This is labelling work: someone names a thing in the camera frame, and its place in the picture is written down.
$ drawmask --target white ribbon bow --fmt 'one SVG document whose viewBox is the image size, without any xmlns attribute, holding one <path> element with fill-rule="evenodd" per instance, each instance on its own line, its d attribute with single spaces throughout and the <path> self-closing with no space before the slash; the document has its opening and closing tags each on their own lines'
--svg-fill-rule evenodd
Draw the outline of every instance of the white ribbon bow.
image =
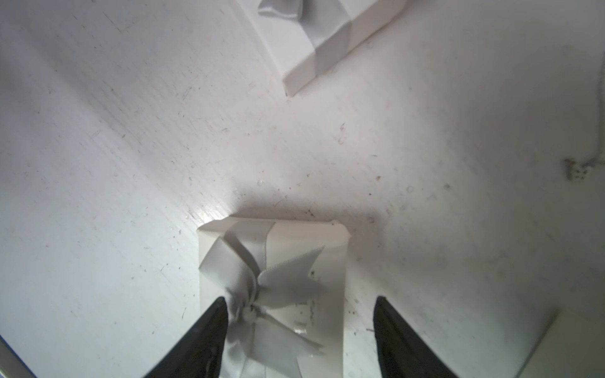
<svg viewBox="0 0 605 378">
<path fill-rule="evenodd" d="M 202 274 L 227 293 L 229 328 L 221 365 L 224 378 L 253 376 L 246 372 L 248 359 L 289 378 L 301 378 L 297 357 L 322 354 L 320 344 L 297 335 L 264 309 L 306 301 L 325 290 L 308 277 L 323 248 L 264 269 L 266 236 L 272 226 L 268 221 L 234 224 L 214 242 L 200 264 Z"/>
<path fill-rule="evenodd" d="M 303 16 L 303 0 L 261 0 L 258 14 L 289 20 L 300 20 Z"/>
</svg>

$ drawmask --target white cable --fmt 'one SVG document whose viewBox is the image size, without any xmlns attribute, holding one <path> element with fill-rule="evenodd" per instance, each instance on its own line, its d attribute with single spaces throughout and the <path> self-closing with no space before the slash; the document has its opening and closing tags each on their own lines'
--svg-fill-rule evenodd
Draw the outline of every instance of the white cable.
<svg viewBox="0 0 605 378">
<path fill-rule="evenodd" d="M 567 177 L 570 181 L 580 182 L 592 172 L 597 165 L 605 165 L 605 53 L 601 58 L 601 70 L 597 82 L 597 108 L 598 108 L 598 145 L 594 158 L 579 164 L 574 158 L 566 159 Z"/>
</svg>

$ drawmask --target gray ribbon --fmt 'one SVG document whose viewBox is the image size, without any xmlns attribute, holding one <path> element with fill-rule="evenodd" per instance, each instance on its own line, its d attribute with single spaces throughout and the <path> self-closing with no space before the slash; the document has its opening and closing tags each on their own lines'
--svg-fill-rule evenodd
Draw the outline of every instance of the gray ribbon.
<svg viewBox="0 0 605 378">
<path fill-rule="evenodd" d="M 348 53 L 351 19 L 340 0 L 261 0 L 258 14 L 299 20 L 315 48 L 317 75 Z"/>
<path fill-rule="evenodd" d="M 229 328 L 223 351 L 224 378 L 264 377 L 249 359 L 289 378 L 301 378 L 298 356 L 321 355 L 319 344 L 299 336 L 266 313 L 319 295 L 324 287 L 310 279 L 316 249 L 266 269 L 269 221 L 239 221 L 218 238 L 200 264 L 200 271 L 224 287 Z"/>
</svg>

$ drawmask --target gift box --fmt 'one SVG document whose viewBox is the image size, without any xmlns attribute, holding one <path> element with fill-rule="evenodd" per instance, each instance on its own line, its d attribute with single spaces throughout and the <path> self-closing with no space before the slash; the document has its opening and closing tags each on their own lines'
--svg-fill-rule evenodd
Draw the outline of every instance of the gift box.
<svg viewBox="0 0 605 378">
<path fill-rule="evenodd" d="M 223 378 L 342 377 L 346 227 L 227 217 L 198 237 L 200 309 L 229 306 Z"/>
<path fill-rule="evenodd" d="M 277 69 L 288 96 L 389 23 L 405 4 L 405 0 L 233 1 L 239 5 L 235 8 L 242 23 L 251 27 L 263 55 Z"/>
</svg>

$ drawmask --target white table surface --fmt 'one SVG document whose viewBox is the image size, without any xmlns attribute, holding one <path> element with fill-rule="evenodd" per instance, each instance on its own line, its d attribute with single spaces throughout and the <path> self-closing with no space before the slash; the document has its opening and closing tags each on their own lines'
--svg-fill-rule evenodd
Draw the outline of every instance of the white table surface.
<svg viewBox="0 0 605 378">
<path fill-rule="evenodd" d="M 597 0 L 415 0 L 288 99 L 227 2 L 0 4 L 0 334 L 39 378 L 140 377 L 200 315 L 195 229 L 342 221 L 345 377 L 385 295 L 460 378 L 605 316 Z"/>
</svg>

